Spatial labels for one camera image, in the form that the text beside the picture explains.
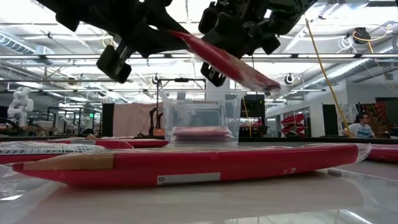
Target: white label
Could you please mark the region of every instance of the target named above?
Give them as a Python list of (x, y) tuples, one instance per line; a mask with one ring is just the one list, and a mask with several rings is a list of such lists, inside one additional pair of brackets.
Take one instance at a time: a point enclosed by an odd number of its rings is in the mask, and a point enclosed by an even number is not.
[(95, 146), (95, 141), (94, 140), (74, 140), (71, 142), (71, 144), (88, 144), (88, 145)]
[(220, 181), (220, 172), (202, 174), (159, 175), (157, 185)]

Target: plastic storage box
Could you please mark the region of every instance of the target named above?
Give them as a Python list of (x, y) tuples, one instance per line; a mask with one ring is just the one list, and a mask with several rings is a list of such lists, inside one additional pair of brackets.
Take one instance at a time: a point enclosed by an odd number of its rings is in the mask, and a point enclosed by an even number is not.
[(239, 90), (163, 90), (165, 139), (171, 144), (237, 144)]

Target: man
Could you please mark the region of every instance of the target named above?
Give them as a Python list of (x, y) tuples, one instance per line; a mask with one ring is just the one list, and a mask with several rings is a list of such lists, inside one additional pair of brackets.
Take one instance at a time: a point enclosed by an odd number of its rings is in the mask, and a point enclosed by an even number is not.
[[(354, 138), (376, 138), (369, 124), (369, 116), (367, 114), (359, 114), (356, 116), (355, 123), (348, 126), (351, 136)], [(348, 130), (344, 129), (343, 134), (349, 136)]]

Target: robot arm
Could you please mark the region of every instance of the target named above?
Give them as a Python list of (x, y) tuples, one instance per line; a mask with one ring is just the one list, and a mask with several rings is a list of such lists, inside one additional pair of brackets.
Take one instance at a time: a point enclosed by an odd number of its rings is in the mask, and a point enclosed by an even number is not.
[[(188, 49), (168, 30), (188, 33), (167, 14), (172, 0), (36, 0), (56, 13), (59, 23), (76, 31), (85, 22), (108, 31), (119, 44), (109, 45), (97, 61), (97, 67), (113, 80), (124, 83), (130, 72), (125, 61), (138, 52), (150, 54)], [(204, 10), (199, 23), (203, 40), (241, 58), (261, 47), (271, 54), (280, 45), (276, 35), (288, 33), (316, 0), (216, 0)], [(264, 18), (271, 10), (270, 18)], [(224, 79), (212, 75), (215, 70), (204, 63), (201, 70), (213, 84)]]
[(73, 122), (67, 120), (66, 117), (62, 116), (62, 117), (61, 117), (61, 120), (62, 120), (63, 122), (65, 122), (65, 124), (67, 125), (67, 127), (71, 127), (73, 130), (77, 130), (77, 127), (73, 124)]

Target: air duct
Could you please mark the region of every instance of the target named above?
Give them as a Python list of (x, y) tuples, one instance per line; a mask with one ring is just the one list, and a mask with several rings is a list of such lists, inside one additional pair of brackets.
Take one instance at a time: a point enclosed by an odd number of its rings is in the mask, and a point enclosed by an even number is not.
[[(388, 40), (382, 44), (379, 44), (374, 48), (375, 54), (398, 54), (398, 38), (395, 37), (391, 40)], [(331, 82), (339, 82), (348, 78), (352, 75), (356, 75), (360, 72), (363, 72), (367, 69), (373, 68), (377, 66), (377, 63), (374, 59), (366, 58), (366, 59), (358, 59), (357, 61), (341, 64), (334, 66), (333, 68), (326, 71), (326, 75), (328, 76)], [(308, 81), (304, 86), (304, 88), (315, 88), (320, 86), (326, 86), (326, 80), (322, 73), (318, 74), (315, 78)]]
[[(3, 45), (5, 47), (8, 47), (12, 50), (15, 50), (16, 52), (19, 52), (24, 55), (32, 55), (32, 54), (37, 54), (37, 55), (49, 55), (49, 54), (54, 54), (53, 50), (50, 50), (49, 48), (41, 45), (35, 45), (35, 46), (30, 46), (30, 44), (24, 43), (24, 41), (19, 40), (17, 37), (15, 37), (12, 34), (9, 34), (8, 32), (5, 31), (0, 31), (0, 45)], [(35, 60), (37, 63), (44, 63), (46, 65), (51, 65), (53, 64), (52, 60), (48, 59), (40, 59), (40, 60)]]
[(22, 54), (36, 53), (32, 47), (23, 44), (22, 41), (18, 41), (16, 37), (4, 31), (0, 32), (0, 44)]

